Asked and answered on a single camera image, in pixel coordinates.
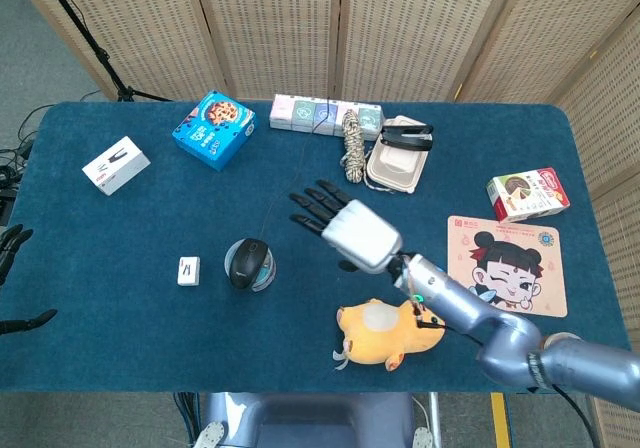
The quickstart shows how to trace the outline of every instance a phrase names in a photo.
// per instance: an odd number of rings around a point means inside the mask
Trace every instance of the stuffed animal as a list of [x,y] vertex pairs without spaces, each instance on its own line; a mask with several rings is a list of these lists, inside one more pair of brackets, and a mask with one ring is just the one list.
[[[362,305],[340,308],[336,318],[344,332],[343,352],[333,352],[334,360],[343,361],[337,370],[351,360],[366,365],[384,362],[387,371],[393,371],[405,353],[433,348],[445,331],[440,318],[409,300],[395,307],[373,298]],[[418,328],[418,319],[429,327]]]

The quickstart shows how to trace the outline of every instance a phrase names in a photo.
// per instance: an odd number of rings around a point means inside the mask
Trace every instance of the mouse pad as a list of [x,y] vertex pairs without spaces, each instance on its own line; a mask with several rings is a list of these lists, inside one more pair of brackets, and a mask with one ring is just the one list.
[[498,308],[567,316],[555,228],[450,216],[448,267],[449,276]]

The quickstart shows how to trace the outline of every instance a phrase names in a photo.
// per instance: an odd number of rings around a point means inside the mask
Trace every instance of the gray carpet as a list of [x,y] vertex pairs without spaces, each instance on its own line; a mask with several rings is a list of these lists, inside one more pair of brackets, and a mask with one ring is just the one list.
[[[31,109],[78,100],[96,85],[29,0],[0,0],[0,32],[0,147],[14,148]],[[26,132],[37,128],[41,115]],[[588,446],[560,397],[511,396],[510,405],[516,447]],[[488,395],[442,394],[440,411],[444,447],[495,446]],[[421,413],[417,420],[424,423]],[[4,448],[186,446],[169,394],[0,394],[0,432]]]

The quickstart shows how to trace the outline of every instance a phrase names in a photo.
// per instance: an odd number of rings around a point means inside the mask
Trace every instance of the computer mouse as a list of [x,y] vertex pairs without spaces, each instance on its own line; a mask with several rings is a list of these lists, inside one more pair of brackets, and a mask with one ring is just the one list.
[[256,281],[260,267],[269,251],[269,246],[261,240],[247,238],[231,259],[229,279],[236,288],[249,288]]

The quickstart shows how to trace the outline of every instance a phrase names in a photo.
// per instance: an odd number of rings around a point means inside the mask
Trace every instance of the blue tablecloth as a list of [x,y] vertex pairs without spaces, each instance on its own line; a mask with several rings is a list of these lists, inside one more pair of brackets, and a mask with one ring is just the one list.
[[[485,184],[552,166],[571,207],[532,223],[560,231],[569,315],[531,316],[544,333],[574,332],[627,347],[620,309],[565,115],[546,105],[386,103],[435,126],[434,148],[413,195],[350,185],[342,139],[272,130],[270,104],[247,103],[261,126],[215,172],[179,149],[171,131],[193,103],[63,103],[42,122],[12,223],[35,233],[0,292],[0,318],[48,309],[48,325],[0,338],[0,389],[136,391],[495,391],[476,346],[447,333],[394,373],[354,363],[341,372],[336,309],[376,297],[399,304],[389,277],[348,274],[339,255],[288,220],[288,187],[308,141],[301,191],[335,181],[403,234],[405,247],[446,266],[447,218],[493,219]],[[151,165],[111,197],[82,167],[128,135]],[[278,275],[266,291],[233,289],[227,248],[264,239]],[[180,256],[200,256],[200,286],[176,284]]]

